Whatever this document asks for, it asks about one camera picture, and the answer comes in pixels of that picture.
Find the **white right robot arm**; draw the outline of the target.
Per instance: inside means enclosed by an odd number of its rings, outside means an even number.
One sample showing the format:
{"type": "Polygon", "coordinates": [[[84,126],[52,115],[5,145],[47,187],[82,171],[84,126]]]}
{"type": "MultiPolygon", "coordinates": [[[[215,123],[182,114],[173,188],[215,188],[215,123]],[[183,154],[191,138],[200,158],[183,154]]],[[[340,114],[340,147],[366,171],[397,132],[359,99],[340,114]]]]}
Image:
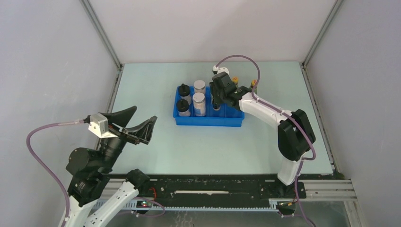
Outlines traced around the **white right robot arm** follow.
{"type": "Polygon", "coordinates": [[[313,143],[316,141],[307,114],[298,109],[294,112],[282,109],[260,98],[248,87],[238,87],[227,72],[215,73],[210,82],[213,105],[226,104],[250,114],[277,130],[278,148],[283,156],[281,169],[275,184],[275,192],[286,198],[294,191],[293,182],[299,176],[306,152],[312,151],[310,160],[316,158],[313,143]]]}

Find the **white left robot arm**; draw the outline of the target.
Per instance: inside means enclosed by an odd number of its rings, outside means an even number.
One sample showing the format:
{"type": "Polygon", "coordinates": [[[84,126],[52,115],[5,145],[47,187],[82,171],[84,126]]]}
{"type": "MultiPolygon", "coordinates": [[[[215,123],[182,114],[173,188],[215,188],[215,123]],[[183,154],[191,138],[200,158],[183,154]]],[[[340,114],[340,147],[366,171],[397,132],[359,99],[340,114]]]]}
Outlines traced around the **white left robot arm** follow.
{"type": "Polygon", "coordinates": [[[90,132],[101,139],[99,149],[76,148],[70,156],[66,170],[72,175],[68,186],[66,217],[61,227],[104,227],[136,196],[144,197],[150,188],[150,177],[134,169],[129,171],[121,186],[95,213],[92,208],[100,199],[110,181],[109,173],[126,144],[149,144],[156,116],[141,124],[128,128],[127,125],[137,111],[136,106],[115,112],[88,115],[83,123],[90,132]]]}

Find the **silver-lid blue-label jar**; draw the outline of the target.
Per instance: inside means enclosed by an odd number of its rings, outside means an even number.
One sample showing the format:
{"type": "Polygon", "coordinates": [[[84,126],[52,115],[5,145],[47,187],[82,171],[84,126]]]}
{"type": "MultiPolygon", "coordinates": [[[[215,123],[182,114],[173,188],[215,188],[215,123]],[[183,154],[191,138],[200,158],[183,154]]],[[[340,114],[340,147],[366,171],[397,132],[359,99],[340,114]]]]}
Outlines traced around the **silver-lid blue-label jar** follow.
{"type": "Polygon", "coordinates": [[[194,93],[206,94],[206,83],[203,80],[197,80],[193,84],[194,93]]]}
{"type": "Polygon", "coordinates": [[[194,93],[192,96],[192,103],[195,116],[206,116],[206,97],[203,93],[194,93]]]}

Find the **red sauce bottle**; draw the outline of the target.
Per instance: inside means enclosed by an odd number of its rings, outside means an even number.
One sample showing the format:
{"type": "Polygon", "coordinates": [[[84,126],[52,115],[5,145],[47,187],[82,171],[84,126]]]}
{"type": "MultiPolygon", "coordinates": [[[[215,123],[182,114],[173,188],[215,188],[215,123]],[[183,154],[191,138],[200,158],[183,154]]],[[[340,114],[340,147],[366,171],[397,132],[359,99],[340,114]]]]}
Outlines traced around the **red sauce bottle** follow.
{"type": "Polygon", "coordinates": [[[236,86],[238,86],[238,82],[239,82],[239,78],[238,77],[232,77],[231,80],[236,86]]]}
{"type": "Polygon", "coordinates": [[[252,80],[251,81],[251,85],[250,85],[250,89],[256,94],[257,93],[257,82],[258,80],[252,80]]]}

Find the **black-lid jar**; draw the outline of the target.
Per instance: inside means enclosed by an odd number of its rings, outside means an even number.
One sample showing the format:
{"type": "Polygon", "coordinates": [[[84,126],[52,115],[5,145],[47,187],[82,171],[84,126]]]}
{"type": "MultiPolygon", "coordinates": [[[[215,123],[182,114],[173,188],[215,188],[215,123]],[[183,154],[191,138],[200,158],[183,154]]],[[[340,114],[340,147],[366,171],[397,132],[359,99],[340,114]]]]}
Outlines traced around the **black-lid jar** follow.
{"type": "Polygon", "coordinates": [[[191,116],[190,105],[187,100],[180,99],[176,102],[178,115],[181,117],[191,116]]]}
{"type": "Polygon", "coordinates": [[[188,85],[182,83],[178,87],[178,94],[182,100],[186,100],[188,104],[192,103],[191,89],[188,85]]]}

